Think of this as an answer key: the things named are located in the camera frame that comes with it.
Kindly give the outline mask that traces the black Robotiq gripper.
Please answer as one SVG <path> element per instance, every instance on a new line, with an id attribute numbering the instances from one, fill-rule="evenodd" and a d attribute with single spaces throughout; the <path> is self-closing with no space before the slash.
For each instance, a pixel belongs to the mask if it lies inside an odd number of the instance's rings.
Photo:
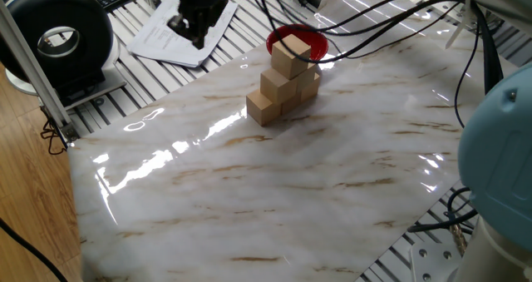
<path id="1" fill-rule="evenodd" d="M 203 49 L 209 30 L 219 20 L 228 0 L 179 1 L 178 14 L 172 16 L 166 25 L 179 36 L 191 41 L 197 49 Z"/>

